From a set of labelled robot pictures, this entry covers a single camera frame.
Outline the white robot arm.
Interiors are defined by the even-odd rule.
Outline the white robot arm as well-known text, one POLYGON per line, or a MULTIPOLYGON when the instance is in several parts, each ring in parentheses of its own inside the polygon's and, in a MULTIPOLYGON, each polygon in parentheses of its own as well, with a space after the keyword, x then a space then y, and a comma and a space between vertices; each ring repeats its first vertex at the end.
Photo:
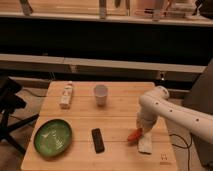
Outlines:
POLYGON ((139 97, 137 127, 141 128, 143 133, 148 133, 157 122, 157 117, 161 116, 213 144, 213 116, 173 104, 168 98, 169 92, 163 86, 156 86, 143 93, 139 97))

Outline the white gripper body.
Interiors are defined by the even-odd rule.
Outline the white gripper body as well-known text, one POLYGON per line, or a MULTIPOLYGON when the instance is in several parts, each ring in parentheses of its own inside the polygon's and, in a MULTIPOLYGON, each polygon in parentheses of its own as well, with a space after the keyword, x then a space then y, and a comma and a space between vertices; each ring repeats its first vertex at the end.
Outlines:
POLYGON ((143 134, 150 132, 155 123, 155 120, 147 120, 140 116, 138 116, 136 119, 136 127, 141 129, 143 134))

